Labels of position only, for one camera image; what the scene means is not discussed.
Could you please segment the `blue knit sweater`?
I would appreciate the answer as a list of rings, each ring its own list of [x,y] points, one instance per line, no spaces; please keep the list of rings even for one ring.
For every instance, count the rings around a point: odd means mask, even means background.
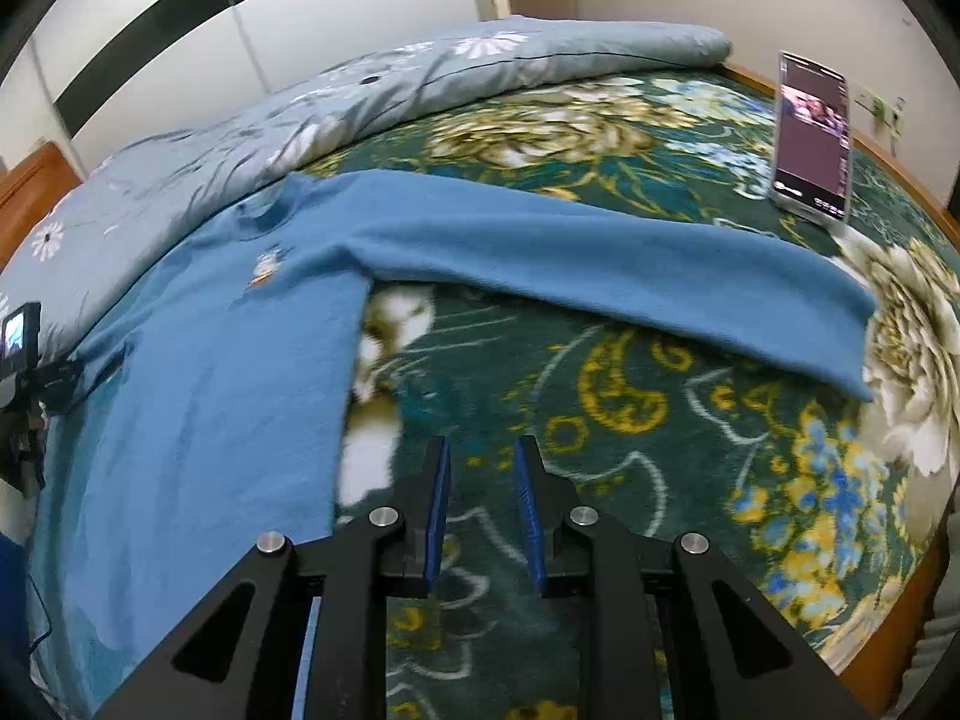
[[[39,668],[73,715],[260,532],[328,535],[391,486],[394,439],[345,437],[380,281],[538,299],[864,390],[874,298],[797,245],[448,177],[293,174],[176,245],[78,349],[31,543]]]

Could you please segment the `light blue floral quilt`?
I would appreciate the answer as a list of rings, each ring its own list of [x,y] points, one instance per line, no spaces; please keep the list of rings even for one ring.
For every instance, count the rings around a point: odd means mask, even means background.
[[[337,149],[518,89],[711,68],[731,52],[731,39],[709,26],[510,16],[361,55],[217,124],[153,135],[109,156],[3,266],[3,307],[39,304],[39,349],[52,358],[75,348],[210,216]]]

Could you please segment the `green floral bed blanket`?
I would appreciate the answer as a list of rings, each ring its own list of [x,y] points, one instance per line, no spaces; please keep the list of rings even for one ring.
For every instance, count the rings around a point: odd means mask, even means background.
[[[712,536],[880,715],[901,688],[944,562],[958,461],[958,244],[895,164],[854,160],[853,235],[763,195],[770,99],[740,71],[648,73],[510,94],[381,133],[319,177],[405,169],[654,220],[780,238],[880,301],[871,403],[820,383],[551,305],[389,284],[366,309],[348,444],[395,442],[395,476],[454,449],[436,589],[387,608],[392,718],[569,718],[578,606],[532,590],[512,446],[633,532]]]

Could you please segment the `white black wardrobe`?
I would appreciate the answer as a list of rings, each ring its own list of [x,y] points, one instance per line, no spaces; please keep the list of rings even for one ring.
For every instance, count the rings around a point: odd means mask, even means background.
[[[478,20],[477,0],[29,0],[2,26],[2,163],[53,142],[88,174],[140,138]]]

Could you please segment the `smartphone with lit screen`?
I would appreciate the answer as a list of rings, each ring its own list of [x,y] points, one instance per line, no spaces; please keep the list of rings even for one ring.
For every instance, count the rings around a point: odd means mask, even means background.
[[[828,231],[848,221],[853,172],[850,87],[839,71],[778,57],[770,200]]]

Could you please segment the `wall power socket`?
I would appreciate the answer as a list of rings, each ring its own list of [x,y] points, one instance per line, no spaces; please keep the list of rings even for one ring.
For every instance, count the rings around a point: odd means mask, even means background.
[[[893,101],[889,101],[874,93],[872,89],[858,86],[854,90],[854,102],[869,114],[872,132],[887,133],[894,140],[900,140],[907,107],[905,99],[896,96]]]

